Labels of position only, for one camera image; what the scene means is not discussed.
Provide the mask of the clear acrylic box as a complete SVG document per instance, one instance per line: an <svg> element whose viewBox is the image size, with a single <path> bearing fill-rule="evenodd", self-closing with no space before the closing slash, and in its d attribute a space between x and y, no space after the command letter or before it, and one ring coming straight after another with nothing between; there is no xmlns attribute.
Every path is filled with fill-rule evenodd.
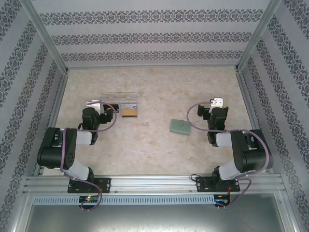
<svg viewBox="0 0 309 232"><path fill-rule="evenodd" d="M100 100L106 102L108 104L122 104L122 103L136 103L138 104L138 96L137 93L133 92L115 92L115 93L105 93L102 94Z"/></svg>

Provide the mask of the green card holder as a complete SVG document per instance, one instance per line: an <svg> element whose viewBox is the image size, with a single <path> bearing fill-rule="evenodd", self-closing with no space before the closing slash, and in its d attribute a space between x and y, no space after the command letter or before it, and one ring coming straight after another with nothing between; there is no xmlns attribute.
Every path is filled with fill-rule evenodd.
<svg viewBox="0 0 309 232"><path fill-rule="evenodd" d="M191 125L184 120L172 119L169 131L172 133L189 136L191 133Z"/></svg>

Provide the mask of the grey sheet metal panel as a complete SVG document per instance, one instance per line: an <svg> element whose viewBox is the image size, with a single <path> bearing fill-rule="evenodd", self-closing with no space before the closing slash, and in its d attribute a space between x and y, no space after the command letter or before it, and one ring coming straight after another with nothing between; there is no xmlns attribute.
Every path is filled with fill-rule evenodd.
<svg viewBox="0 0 309 232"><path fill-rule="evenodd" d="M280 194L248 194L227 209L211 204L38 204L28 197L14 232L299 232Z"/></svg>

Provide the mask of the aluminium side rail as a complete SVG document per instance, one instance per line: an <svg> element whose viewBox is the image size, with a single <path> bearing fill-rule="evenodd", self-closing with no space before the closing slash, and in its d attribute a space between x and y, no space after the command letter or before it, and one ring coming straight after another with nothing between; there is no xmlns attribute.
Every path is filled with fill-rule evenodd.
<svg viewBox="0 0 309 232"><path fill-rule="evenodd" d="M272 157L271 151L269 150L269 146L267 144L265 136L263 135L263 131L261 130L258 124L258 119L255 114L254 107L251 101L251 97L249 95L249 91L247 90L242 73L236 72L236 78L237 78L239 88L240 88L240 91L241 91L241 94L244 100L244 104L246 107L246 111L247 111L247 114L250 120L252 130L254 133L258 132L257 136L259 136L261 140L263 141L261 145L265 144L265 147L266 147L265 154L263 156L263 158L265 159L263 166L257 171L250 171L249 174L264 173L273 167L273 157Z"/></svg>
<svg viewBox="0 0 309 232"><path fill-rule="evenodd" d="M70 74L70 71L66 71L59 84L58 92L54 100L53 109L50 114L49 122L46 126L46 129L49 127L55 127L56 125L69 74Z"/></svg>

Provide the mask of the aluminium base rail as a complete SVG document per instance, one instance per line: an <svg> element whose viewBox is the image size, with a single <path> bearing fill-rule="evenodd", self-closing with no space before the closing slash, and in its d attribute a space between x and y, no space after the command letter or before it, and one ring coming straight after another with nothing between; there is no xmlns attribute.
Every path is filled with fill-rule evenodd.
<svg viewBox="0 0 309 232"><path fill-rule="evenodd" d="M110 194L197 194L197 185L189 175L114 175L108 185ZM278 193L285 191L279 174L258 174L250 176L252 184L247 193ZM65 194L69 179L64 176L35 176L27 178L23 193Z"/></svg>

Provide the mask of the aluminium frame post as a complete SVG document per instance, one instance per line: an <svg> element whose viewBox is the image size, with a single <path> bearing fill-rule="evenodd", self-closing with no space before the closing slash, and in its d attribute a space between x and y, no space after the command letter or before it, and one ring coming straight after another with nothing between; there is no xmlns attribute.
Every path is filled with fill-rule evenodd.
<svg viewBox="0 0 309 232"><path fill-rule="evenodd" d="M250 55L252 54L255 46L257 45L258 41L260 40L261 36L263 35L265 29L267 28L268 23L270 22L271 18L273 17L276 9L278 8L279 4L282 0L270 0L268 6L266 7L261 19L254 30L249 42L244 49L239 62L236 65L236 72L239 73L244 69L244 66L247 63Z"/></svg>
<svg viewBox="0 0 309 232"><path fill-rule="evenodd" d="M39 33L42 41L45 43L46 47L48 48L49 52L51 53L52 58L56 62L57 66L63 73L67 73L68 68L59 53L51 35L49 34L46 26L44 25L39 13L35 9L31 0L20 0L20 3L24 10L26 11L28 17L32 21L34 27L36 28L37 32Z"/></svg>

